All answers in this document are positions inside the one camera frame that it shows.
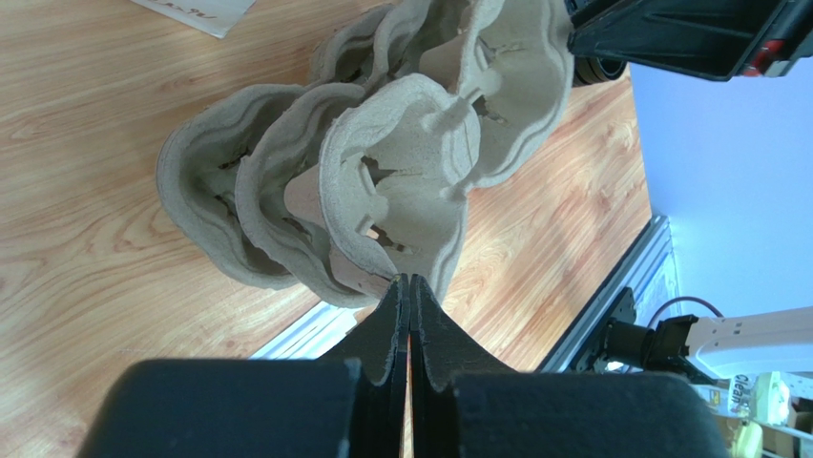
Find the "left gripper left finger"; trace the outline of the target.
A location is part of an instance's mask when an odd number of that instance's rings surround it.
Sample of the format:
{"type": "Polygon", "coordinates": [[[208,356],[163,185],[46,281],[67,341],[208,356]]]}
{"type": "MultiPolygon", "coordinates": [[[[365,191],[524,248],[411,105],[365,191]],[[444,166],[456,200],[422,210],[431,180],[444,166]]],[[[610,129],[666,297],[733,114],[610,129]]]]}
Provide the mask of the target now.
{"type": "Polygon", "coordinates": [[[398,457],[407,394],[407,275],[318,361],[314,455],[398,457]]]}

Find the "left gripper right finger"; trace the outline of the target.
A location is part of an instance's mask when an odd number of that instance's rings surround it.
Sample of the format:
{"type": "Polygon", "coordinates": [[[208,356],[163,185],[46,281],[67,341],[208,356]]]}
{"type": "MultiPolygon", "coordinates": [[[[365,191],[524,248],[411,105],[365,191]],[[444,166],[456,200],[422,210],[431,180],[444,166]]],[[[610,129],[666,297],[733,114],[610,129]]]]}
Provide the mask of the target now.
{"type": "Polygon", "coordinates": [[[412,443],[416,457],[457,457],[456,379],[515,370],[493,356],[442,308],[428,280],[409,280],[412,443]]]}

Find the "cardboard cup carrier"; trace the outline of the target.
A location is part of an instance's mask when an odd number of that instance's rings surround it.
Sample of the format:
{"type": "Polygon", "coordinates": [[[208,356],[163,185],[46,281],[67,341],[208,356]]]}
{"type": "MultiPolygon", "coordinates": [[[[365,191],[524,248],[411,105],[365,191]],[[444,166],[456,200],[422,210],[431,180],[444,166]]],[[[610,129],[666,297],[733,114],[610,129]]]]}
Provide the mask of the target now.
{"type": "Polygon", "coordinates": [[[262,135],[236,181],[240,226],[249,241],[322,300],[358,308],[380,299],[377,276],[342,255],[326,230],[318,196],[320,149],[333,122],[398,76],[430,3],[401,1],[367,11],[315,49],[304,93],[262,135]]]}
{"type": "Polygon", "coordinates": [[[305,284],[337,301],[357,293],[332,275],[323,229],[293,217],[288,182],[312,167],[332,120],[365,96],[374,36],[389,5],[369,10],[315,50],[307,85],[258,84],[176,128],[156,187],[172,222],[226,276],[281,290],[305,284]]]}
{"type": "Polygon", "coordinates": [[[507,180],[564,114],[572,28],[561,1],[473,1],[416,73],[336,119],[318,195],[341,284],[378,297],[406,273],[446,292],[469,192],[507,180]]]}

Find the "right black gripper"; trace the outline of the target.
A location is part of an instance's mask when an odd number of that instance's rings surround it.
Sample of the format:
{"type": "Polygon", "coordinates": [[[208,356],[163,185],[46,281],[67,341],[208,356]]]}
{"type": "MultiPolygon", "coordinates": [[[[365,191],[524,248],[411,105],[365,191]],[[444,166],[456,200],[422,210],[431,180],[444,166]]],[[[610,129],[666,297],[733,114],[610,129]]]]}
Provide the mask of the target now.
{"type": "Polygon", "coordinates": [[[812,56],[810,0],[592,1],[572,22],[576,56],[710,81],[783,77],[812,56]]]}

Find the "black plastic cup lid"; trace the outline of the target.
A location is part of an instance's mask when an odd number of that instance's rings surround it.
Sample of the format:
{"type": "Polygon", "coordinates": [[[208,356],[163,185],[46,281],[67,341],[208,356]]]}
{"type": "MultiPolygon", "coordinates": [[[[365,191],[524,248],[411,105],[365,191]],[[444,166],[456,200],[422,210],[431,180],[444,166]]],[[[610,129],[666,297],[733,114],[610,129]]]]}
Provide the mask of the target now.
{"type": "Polygon", "coordinates": [[[577,56],[574,60],[573,87],[616,81],[626,69],[626,61],[577,56]]]}

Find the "white paper takeout bag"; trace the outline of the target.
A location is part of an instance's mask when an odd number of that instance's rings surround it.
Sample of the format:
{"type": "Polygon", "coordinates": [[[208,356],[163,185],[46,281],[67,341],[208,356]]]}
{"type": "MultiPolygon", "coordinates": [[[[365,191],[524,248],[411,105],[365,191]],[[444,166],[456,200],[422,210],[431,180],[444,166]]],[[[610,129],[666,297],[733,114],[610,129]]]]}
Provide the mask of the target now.
{"type": "Polygon", "coordinates": [[[132,0],[148,10],[217,39],[224,38],[255,0],[132,0]]]}

